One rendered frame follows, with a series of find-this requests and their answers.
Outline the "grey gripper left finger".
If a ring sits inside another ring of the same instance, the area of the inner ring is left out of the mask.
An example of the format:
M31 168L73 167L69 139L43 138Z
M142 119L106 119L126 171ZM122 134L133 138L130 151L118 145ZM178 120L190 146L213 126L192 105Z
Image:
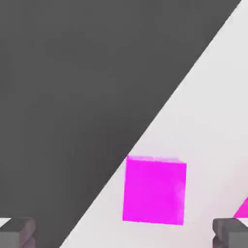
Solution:
M0 227L0 248L36 248L35 229L32 218L11 218Z

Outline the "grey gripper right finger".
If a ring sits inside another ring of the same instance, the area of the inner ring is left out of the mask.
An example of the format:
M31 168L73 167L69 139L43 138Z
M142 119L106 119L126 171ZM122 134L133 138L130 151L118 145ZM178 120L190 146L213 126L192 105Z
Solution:
M215 218L213 231L213 248L248 248L248 227L236 218Z

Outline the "small magenta cube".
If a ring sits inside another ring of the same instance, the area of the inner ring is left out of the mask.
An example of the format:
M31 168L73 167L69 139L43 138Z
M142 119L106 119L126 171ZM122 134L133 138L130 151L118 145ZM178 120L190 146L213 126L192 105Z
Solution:
M123 220L184 224L185 162L129 155L125 161Z
M234 218L248 218L248 196L236 213L233 216Z

